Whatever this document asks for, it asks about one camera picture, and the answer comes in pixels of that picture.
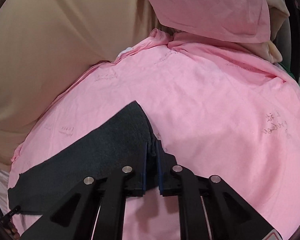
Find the black tool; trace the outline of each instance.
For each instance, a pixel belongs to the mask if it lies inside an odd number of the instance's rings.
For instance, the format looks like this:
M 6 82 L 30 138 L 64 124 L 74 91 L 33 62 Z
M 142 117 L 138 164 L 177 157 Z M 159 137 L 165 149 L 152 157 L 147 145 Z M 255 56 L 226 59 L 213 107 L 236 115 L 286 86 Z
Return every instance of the black tool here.
M 196 176 L 156 141 L 160 194 L 178 196 L 181 240 L 281 240 L 278 232 L 219 176 Z M 146 153 L 105 179 L 86 177 L 21 240 L 120 240 L 127 197 L 146 190 Z

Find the black garment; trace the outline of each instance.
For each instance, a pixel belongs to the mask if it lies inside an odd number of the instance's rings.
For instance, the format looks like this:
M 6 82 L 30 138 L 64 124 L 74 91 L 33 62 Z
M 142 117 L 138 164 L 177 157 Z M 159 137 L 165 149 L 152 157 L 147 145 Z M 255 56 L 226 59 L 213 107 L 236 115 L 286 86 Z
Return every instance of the black garment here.
M 99 128 L 20 174 L 16 186 L 8 190 L 9 206 L 20 205 L 22 214 L 43 214 L 85 177 L 102 179 L 129 165 L 129 159 L 145 151 L 146 143 L 147 175 L 153 178 L 155 140 L 146 114 L 132 102 Z

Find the pink cloth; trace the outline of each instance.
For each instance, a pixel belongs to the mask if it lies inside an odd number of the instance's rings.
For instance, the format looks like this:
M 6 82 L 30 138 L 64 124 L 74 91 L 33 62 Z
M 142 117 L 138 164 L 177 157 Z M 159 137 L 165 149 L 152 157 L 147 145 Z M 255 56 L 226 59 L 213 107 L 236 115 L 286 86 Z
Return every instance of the pink cloth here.
M 161 24 L 222 41 L 270 40 L 266 0 L 149 0 Z
M 220 175 L 289 239 L 300 225 L 300 89 L 269 62 L 234 50 L 238 45 L 204 39 L 154 30 L 114 63 L 92 67 L 15 151 L 9 187 L 136 100 L 179 164 Z M 23 232 L 37 219 L 13 221 Z M 128 199 L 123 239 L 180 239 L 177 199 L 157 190 Z

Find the silver screw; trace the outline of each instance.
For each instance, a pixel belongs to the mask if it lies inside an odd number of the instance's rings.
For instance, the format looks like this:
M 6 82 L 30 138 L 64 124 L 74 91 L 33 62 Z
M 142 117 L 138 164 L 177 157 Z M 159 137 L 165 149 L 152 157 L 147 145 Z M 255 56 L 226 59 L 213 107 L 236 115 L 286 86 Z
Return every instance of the silver screw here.
M 175 172 L 180 172 L 180 171 L 182 171 L 182 167 L 181 167 L 180 165 L 174 165 L 174 166 L 172 167 L 172 169 L 173 169 L 173 171 L 175 171 Z
M 85 184 L 87 184 L 87 185 L 90 185 L 90 184 L 92 184 L 92 183 L 94 182 L 94 179 L 93 179 L 93 177 L 86 177 L 86 178 L 83 180 L 83 182 L 84 182 Z
M 129 172 L 132 171 L 132 168 L 131 168 L 130 166 L 124 166 L 124 167 L 122 168 L 122 171 L 123 171 L 124 173 L 129 173 Z
M 221 181 L 221 178 L 218 175 L 213 175 L 210 179 L 214 183 L 219 183 Z

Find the red and white sticker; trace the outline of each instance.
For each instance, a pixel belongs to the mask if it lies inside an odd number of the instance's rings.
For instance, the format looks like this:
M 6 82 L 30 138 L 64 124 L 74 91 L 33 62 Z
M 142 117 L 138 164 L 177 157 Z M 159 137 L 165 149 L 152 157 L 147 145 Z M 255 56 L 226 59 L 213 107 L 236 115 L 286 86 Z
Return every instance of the red and white sticker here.
M 262 240 L 282 240 L 277 230 L 273 229 L 264 239 Z

